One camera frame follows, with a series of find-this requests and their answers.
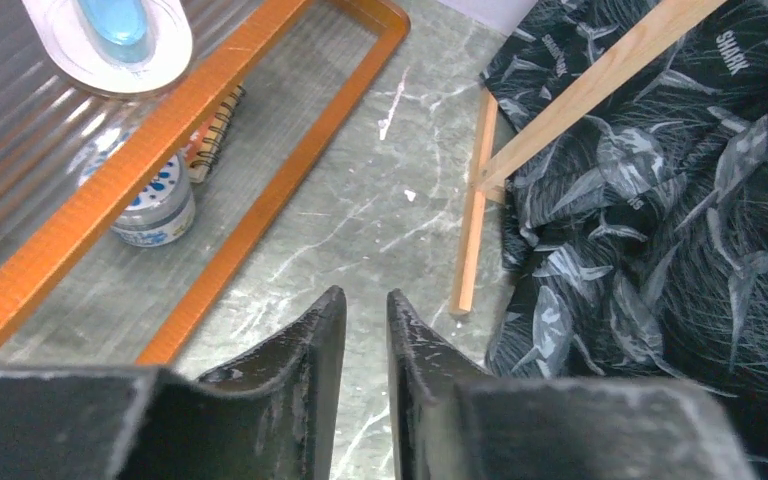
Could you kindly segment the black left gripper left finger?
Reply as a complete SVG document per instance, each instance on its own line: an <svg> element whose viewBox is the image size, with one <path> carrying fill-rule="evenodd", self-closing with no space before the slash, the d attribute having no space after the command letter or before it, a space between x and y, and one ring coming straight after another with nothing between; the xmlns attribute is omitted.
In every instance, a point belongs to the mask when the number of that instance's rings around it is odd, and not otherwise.
<svg viewBox="0 0 768 480"><path fill-rule="evenodd" d="M0 366L0 479L325 479L347 302L194 380L163 366Z"/></svg>

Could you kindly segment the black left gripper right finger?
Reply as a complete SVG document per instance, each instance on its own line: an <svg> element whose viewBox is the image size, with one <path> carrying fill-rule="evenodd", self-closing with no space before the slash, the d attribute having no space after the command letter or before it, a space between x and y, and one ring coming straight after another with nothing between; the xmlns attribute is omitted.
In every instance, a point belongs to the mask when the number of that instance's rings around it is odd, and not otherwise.
<svg viewBox="0 0 768 480"><path fill-rule="evenodd" d="M387 296L400 479L751 479L721 406L665 379L488 374Z"/></svg>

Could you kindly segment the dark shark print shorts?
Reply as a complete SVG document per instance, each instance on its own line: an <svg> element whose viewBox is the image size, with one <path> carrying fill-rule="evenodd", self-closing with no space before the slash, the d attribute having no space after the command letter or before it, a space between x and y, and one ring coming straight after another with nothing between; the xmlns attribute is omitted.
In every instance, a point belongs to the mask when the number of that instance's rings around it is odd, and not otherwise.
<svg viewBox="0 0 768 480"><path fill-rule="evenodd" d="M768 1L730 1L506 182L498 376L673 376L768 479Z"/></svg>

